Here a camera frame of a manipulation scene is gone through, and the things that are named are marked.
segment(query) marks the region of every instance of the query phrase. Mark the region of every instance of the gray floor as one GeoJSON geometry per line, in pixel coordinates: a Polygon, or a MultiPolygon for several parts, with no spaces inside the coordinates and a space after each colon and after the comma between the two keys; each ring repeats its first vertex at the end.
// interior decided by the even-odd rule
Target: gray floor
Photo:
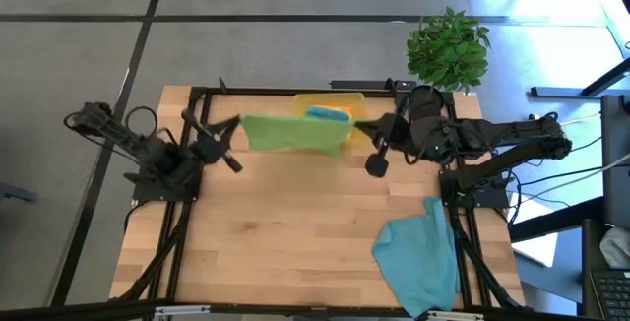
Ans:
{"type": "MultiPolygon", "coordinates": [[[[0,0],[0,13],[134,13],[149,0],[0,0]]],[[[535,20],[490,25],[489,71],[478,92],[494,121],[557,111],[561,121],[599,111],[595,102],[531,99],[531,86],[582,87],[622,60],[600,0],[160,0],[160,14],[424,14],[445,6],[480,16],[535,20]]],[[[154,24],[128,107],[156,107],[164,85],[326,87],[333,79],[408,78],[405,24],[154,24]]],[[[97,147],[65,130],[84,101],[114,103],[138,24],[0,24],[0,181],[35,190],[34,205],[0,205],[0,308],[47,302],[97,147]]],[[[575,145],[599,136],[597,120],[566,128],[575,145]]],[[[593,146],[522,181],[600,165],[593,146]]],[[[114,158],[69,302],[106,300],[132,187],[114,158]]],[[[540,184],[539,192],[551,186],[540,184]]],[[[547,195],[574,204],[601,192],[600,178],[547,195]]]]}

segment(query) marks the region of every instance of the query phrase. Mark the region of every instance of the yellow container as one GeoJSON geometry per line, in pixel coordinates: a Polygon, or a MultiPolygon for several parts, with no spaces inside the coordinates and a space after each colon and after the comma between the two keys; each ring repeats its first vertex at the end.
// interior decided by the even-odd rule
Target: yellow container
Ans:
{"type": "MultiPolygon", "coordinates": [[[[303,116],[309,105],[321,105],[327,107],[350,108],[352,122],[367,120],[365,96],[359,93],[346,94],[304,94],[295,95],[293,98],[293,115],[303,116]]],[[[351,145],[363,145],[369,138],[360,130],[354,128],[350,138],[346,140],[351,145]]]]}

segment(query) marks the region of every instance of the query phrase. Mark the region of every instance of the wooden table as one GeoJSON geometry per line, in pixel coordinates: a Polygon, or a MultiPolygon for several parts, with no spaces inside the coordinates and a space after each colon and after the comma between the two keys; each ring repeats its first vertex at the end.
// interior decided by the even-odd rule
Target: wooden table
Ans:
{"type": "MultiPolygon", "coordinates": [[[[157,111],[159,126],[176,138],[189,87],[167,86],[157,111]]],[[[394,109],[390,98],[368,98],[368,116],[394,109]]],[[[480,118],[476,96],[455,94],[460,118],[480,118]]],[[[234,114],[292,115],[292,96],[213,96],[210,122],[234,114]]],[[[405,164],[389,153],[384,178],[363,168],[374,148],[343,148],[340,159],[303,151],[250,152],[239,127],[233,155],[244,169],[206,166],[193,205],[177,285],[178,301],[258,305],[396,307],[371,247],[392,219],[424,215],[422,200],[439,196],[436,163],[405,164]]],[[[156,252],[164,203],[137,210],[120,252],[111,296],[126,291],[156,252]]],[[[476,210],[483,257],[499,283],[524,303],[505,222],[492,210],[476,210]]],[[[169,262],[160,279],[164,295],[169,262]]],[[[479,304],[468,261],[472,300],[479,304]]],[[[461,307],[458,296],[456,307],[461,307]]]]}

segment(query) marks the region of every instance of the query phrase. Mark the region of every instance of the blue cloth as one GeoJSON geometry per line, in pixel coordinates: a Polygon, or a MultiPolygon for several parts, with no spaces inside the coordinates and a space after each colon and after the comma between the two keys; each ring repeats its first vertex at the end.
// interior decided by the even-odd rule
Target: blue cloth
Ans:
{"type": "Polygon", "coordinates": [[[451,310],[460,289],[453,230],[442,202],[427,198],[424,207],[424,217],[388,222],[372,246],[385,281],[414,318],[433,307],[451,310]]]}

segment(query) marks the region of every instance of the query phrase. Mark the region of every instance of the potted plant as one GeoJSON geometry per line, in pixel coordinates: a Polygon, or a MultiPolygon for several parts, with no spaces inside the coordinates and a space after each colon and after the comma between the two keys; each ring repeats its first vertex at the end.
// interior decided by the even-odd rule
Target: potted plant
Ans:
{"type": "Polygon", "coordinates": [[[411,75],[445,91],[468,93],[471,86],[481,85],[479,78],[488,66],[485,55],[490,30],[464,13],[447,7],[446,15],[431,17],[428,26],[420,22],[418,30],[411,31],[407,41],[411,75]]]}

